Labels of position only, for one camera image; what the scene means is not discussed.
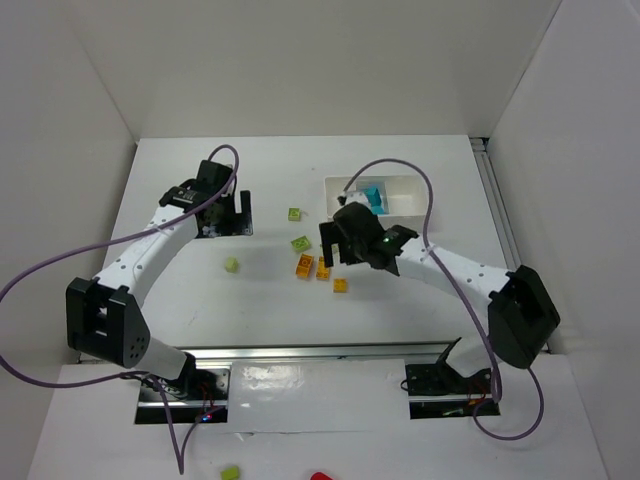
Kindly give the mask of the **aluminium rail right side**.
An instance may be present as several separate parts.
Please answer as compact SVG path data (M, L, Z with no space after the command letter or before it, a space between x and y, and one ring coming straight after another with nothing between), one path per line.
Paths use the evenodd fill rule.
M470 137L469 141L489 203L489 209L496 225L506 264L510 269L515 270L521 264L521 258L506 205L488 153L488 138Z

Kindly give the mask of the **green lego near tray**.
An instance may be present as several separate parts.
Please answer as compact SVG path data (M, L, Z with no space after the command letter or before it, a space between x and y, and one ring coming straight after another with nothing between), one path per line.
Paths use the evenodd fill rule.
M300 208L289 208L287 218L290 222L299 222L302 219L303 211Z

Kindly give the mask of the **long teal lego brick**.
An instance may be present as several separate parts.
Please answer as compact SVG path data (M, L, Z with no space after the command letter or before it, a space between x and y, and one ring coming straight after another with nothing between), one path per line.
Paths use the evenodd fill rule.
M389 213L386 200L383 198L382 191L379 186L366 186L361 189L361 192L364 194L373 214L387 215Z

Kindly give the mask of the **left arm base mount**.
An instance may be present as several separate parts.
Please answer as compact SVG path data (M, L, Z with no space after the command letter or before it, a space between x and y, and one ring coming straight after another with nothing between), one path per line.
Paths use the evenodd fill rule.
M200 383L191 393L180 393L165 381L160 381L175 424L193 423L201 415L203 415L202 422L205 424L223 424L228 421L231 369L229 367L214 368L209 372L213 379ZM167 424L161 393L150 380L144 380L140 386L134 423L136 425Z

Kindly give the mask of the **small green lego cube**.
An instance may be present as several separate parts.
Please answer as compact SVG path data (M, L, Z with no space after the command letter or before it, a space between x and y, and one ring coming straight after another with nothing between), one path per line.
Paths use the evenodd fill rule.
M239 268L239 261L235 257L227 257L224 262L224 269L228 273L236 273Z

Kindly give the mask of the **green lego on floor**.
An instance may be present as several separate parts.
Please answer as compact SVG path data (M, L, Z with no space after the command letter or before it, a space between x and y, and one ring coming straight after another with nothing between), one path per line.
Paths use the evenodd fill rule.
M239 467L237 465L232 465L221 470L220 479L221 480L239 480L240 479Z

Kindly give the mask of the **yellow lego long brick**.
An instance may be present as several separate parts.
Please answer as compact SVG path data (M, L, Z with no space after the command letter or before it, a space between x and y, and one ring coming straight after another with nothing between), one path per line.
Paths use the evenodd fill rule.
M320 256L316 267L316 279L328 281L330 279L331 270L325 265L325 258Z

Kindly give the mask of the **white three-compartment tray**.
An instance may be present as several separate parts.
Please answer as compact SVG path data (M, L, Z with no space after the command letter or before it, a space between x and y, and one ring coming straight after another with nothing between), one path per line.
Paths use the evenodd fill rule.
M417 175L362 175L347 189L358 201L368 202L366 191L376 189L380 205L373 208L383 226L401 224L418 229L429 205L425 183Z

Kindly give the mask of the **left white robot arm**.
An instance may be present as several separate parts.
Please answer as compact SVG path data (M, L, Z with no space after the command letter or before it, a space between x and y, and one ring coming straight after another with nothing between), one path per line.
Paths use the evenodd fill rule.
M66 290L68 345L168 380L191 370L185 352L151 335L142 307L154 283L188 243L249 234L250 193L234 187L232 166L202 161L194 178L161 197L142 237L92 279L74 279Z

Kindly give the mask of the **orange printed lego brick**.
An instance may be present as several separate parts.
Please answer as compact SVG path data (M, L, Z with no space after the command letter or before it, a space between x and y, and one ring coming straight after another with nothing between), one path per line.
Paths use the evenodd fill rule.
M296 277L307 279L311 275L313 265L314 257L312 255L301 254L295 268Z

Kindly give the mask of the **green lego printed left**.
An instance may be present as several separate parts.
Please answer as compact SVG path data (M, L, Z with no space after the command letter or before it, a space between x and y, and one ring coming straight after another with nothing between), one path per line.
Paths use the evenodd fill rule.
M312 248L307 236L300 236L291 241L291 246L296 253L302 253Z

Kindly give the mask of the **small yellow lego brick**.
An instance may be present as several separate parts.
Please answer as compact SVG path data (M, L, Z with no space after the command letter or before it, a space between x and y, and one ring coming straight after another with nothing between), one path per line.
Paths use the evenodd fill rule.
M344 278L336 278L333 280L333 292L334 293L347 293L348 281Z

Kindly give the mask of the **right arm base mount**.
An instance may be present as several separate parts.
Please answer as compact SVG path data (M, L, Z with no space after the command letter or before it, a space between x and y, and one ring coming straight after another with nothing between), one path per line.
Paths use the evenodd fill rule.
M420 361L405 365L405 379L400 388L408 395L412 420L471 417L474 412L479 416L500 414L490 393L488 368L464 378L446 363L459 341L451 342L431 363Z

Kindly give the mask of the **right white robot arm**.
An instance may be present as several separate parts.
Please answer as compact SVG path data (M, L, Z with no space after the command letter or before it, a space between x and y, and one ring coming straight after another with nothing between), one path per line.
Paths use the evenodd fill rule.
M448 347L441 362L462 378L498 362L529 368L560 323L539 274L521 265L515 271L477 263L400 225L384 228L367 207L350 203L319 225L324 263L338 248L345 265L366 263L398 277L421 281L463 301L479 330L477 338Z

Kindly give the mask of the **red object at bottom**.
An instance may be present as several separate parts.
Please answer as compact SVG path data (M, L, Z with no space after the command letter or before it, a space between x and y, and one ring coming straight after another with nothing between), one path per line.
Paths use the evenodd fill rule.
M333 480L333 478L324 472L314 472L310 480Z

